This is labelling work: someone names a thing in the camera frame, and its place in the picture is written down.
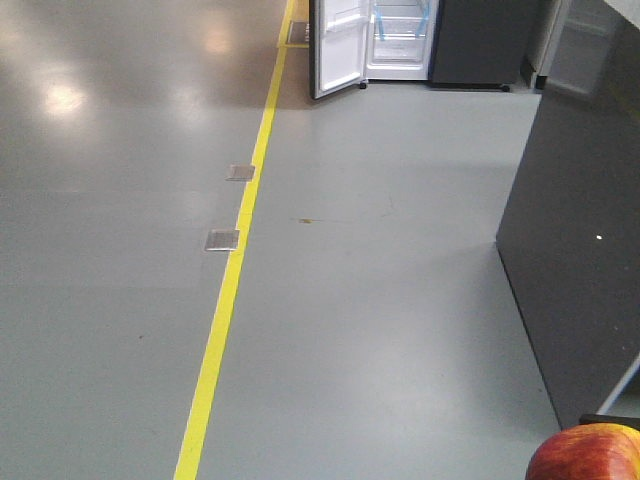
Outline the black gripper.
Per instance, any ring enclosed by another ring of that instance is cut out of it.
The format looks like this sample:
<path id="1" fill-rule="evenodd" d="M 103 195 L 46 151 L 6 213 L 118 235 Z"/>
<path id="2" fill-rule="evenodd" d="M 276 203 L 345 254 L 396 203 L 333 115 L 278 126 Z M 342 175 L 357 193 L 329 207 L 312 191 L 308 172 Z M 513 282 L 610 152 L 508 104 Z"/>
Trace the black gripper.
<path id="1" fill-rule="evenodd" d="M 583 414 L 579 418 L 580 425 L 616 424 L 640 430 L 640 418 L 605 414 Z"/>

